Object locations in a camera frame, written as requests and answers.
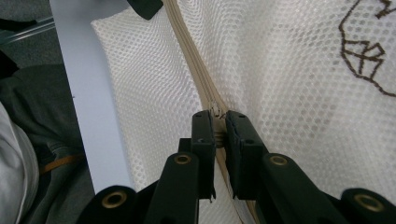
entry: white mesh fabric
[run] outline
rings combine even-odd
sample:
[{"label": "white mesh fabric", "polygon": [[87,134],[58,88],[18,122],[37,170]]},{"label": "white mesh fabric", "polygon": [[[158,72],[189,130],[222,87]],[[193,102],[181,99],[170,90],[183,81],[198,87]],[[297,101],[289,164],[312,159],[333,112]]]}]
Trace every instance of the white mesh fabric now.
[{"label": "white mesh fabric", "polygon": [[[141,190],[160,177],[179,138],[191,136],[199,96],[164,10],[151,21],[129,9],[92,25],[108,58],[134,189]],[[217,164],[215,176],[218,198],[200,201],[200,223],[240,223]]]},{"label": "white mesh fabric", "polygon": [[[333,196],[361,187],[396,203],[395,3],[179,6],[223,100],[249,116],[270,151],[296,160]],[[93,27],[109,61],[131,175],[142,189],[159,177],[178,138],[190,136],[199,97],[163,9],[151,21],[128,9]]]}]

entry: black bracket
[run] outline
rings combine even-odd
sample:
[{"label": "black bracket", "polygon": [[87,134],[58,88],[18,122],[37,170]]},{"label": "black bracket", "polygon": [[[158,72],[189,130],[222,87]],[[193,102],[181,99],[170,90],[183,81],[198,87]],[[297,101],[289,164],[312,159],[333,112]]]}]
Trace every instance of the black bracket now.
[{"label": "black bracket", "polygon": [[[226,165],[233,196],[256,201],[260,223],[393,224],[396,207],[367,189],[347,189],[341,200],[320,191],[291,158],[269,153],[247,116],[227,112]],[[78,223],[198,223],[200,199],[216,197],[216,141],[209,111],[192,117],[160,179],[135,192],[115,186],[99,192]]]},{"label": "black bracket", "polygon": [[161,0],[128,0],[134,11],[145,20],[151,20],[163,6]]}]

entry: gray fabric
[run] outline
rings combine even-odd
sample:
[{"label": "gray fabric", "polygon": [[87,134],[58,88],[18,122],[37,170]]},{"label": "gray fabric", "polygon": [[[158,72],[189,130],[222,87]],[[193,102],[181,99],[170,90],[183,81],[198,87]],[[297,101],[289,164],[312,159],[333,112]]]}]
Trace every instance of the gray fabric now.
[{"label": "gray fabric", "polygon": [[[49,0],[2,0],[0,18],[31,21],[51,16]],[[62,63],[62,53],[55,29],[0,46],[19,68],[38,64]]]},{"label": "gray fabric", "polygon": [[[39,166],[84,152],[63,65],[25,68],[0,80],[0,101],[29,136]],[[75,223],[93,196],[87,163],[63,165],[40,176],[23,223]]]}]

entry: brass grommet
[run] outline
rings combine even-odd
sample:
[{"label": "brass grommet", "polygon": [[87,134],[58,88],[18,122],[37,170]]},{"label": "brass grommet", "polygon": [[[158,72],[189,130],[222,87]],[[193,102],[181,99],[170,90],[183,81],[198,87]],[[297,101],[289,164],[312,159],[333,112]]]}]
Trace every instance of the brass grommet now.
[{"label": "brass grommet", "polygon": [[275,164],[275,165],[286,165],[286,164],[288,164],[288,161],[285,158],[281,157],[281,156],[272,156],[270,158],[270,162]]},{"label": "brass grommet", "polygon": [[117,190],[106,195],[102,200],[102,206],[105,208],[116,208],[125,203],[127,198],[125,191]]},{"label": "brass grommet", "polygon": [[372,212],[381,212],[384,210],[384,204],[382,204],[376,198],[373,198],[367,194],[357,194],[353,199],[362,207]]},{"label": "brass grommet", "polygon": [[191,161],[191,157],[188,155],[178,155],[175,157],[175,163],[180,165],[190,163],[190,161]]}]

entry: zipper teeth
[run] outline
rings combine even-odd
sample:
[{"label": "zipper teeth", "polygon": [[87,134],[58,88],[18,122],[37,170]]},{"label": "zipper teeth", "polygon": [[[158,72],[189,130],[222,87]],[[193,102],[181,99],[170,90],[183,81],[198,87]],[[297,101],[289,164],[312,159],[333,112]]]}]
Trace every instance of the zipper teeth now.
[{"label": "zipper teeth", "polygon": [[198,49],[192,41],[190,33],[188,32],[187,26],[184,23],[183,17],[178,8],[177,0],[164,0],[163,4],[171,21],[179,45],[183,51],[184,57],[186,58],[187,65],[190,68],[204,109],[210,109],[214,117],[220,117],[228,110],[228,108],[219,96],[219,93],[206,70],[205,64],[198,53]]}]

